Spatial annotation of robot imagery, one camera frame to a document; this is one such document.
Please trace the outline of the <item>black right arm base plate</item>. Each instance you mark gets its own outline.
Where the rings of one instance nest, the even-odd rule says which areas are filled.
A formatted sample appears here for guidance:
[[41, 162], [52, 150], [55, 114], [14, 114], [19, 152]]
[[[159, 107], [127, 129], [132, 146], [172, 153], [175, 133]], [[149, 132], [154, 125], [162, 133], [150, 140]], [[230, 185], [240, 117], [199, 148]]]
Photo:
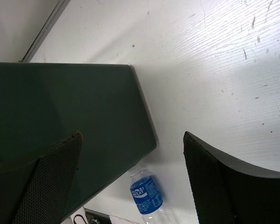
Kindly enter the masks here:
[[84, 207], [78, 209], [70, 218], [73, 224], [111, 224], [108, 215]]

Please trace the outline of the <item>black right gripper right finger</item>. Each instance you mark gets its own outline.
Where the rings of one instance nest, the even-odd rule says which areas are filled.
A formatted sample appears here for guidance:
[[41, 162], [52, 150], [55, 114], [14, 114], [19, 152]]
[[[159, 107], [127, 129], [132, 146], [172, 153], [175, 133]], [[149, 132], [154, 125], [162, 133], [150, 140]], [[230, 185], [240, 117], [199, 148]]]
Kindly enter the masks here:
[[201, 224], [280, 224], [280, 172], [227, 154], [190, 132], [184, 157]]

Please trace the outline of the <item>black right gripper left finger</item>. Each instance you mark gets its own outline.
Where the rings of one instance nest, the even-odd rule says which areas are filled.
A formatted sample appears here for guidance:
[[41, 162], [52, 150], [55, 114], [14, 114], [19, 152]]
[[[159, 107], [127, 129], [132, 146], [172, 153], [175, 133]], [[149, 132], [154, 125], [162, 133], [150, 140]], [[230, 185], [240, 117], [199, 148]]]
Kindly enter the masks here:
[[83, 136], [0, 163], [0, 224], [60, 224], [64, 220]]

